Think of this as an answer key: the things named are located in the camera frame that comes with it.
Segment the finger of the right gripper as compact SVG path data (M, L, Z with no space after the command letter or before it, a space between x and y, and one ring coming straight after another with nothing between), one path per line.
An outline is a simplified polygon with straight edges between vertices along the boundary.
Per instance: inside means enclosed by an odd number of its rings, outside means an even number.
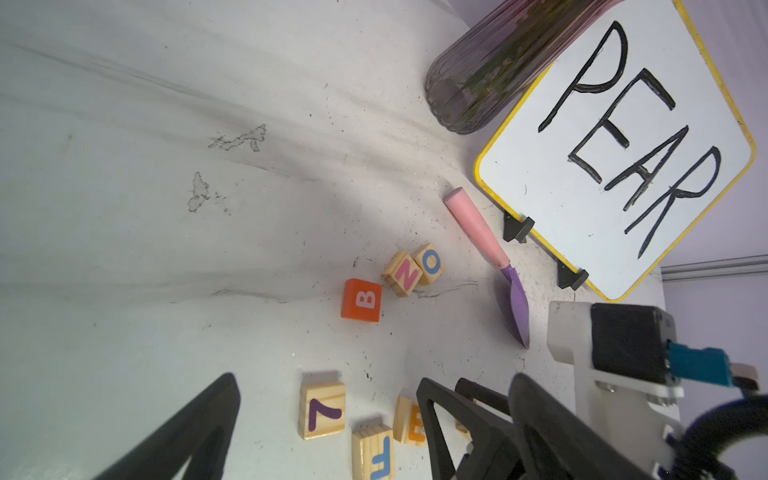
M423 378L416 396L421 410L434 479L520 479L522 459L513 439L511 416ZM446 440L461 434L466 448L455 462Z
M510 415L507 396L476 382L466 378L460 378L456 383L454 391L468 399L470 402L481 403L504 415Z

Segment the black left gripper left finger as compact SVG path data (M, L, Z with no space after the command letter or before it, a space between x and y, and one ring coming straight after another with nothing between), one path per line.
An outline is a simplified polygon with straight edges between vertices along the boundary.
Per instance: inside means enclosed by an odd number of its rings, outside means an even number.
M225 373L99 479L220 479L241 403L236 378Z

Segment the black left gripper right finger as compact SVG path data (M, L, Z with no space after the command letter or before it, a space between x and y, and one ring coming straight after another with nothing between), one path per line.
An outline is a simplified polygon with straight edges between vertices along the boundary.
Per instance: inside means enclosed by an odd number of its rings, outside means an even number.
M529 376L509 388L515 444L529 479L647 479Z

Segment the wooden letter E block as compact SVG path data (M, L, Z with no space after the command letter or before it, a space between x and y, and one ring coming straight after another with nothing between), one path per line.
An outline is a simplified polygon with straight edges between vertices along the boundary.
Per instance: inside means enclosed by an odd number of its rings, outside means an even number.
M421 410L411 397L400 395L397 399L393 436L396 441L406 445L427 446Z

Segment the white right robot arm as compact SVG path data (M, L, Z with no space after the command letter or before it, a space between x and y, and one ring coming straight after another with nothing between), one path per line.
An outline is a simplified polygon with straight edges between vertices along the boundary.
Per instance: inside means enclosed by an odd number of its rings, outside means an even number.
M529 376L519 373L502 395L465 378L450 390L424 378L417 399L436 479L646 479L648 473L567 410ZM441 406L470 433L471 452L450 456L435 413ZM767 398L753 395L700 416L672 442L671 479L732 479L721 455L767 433Z

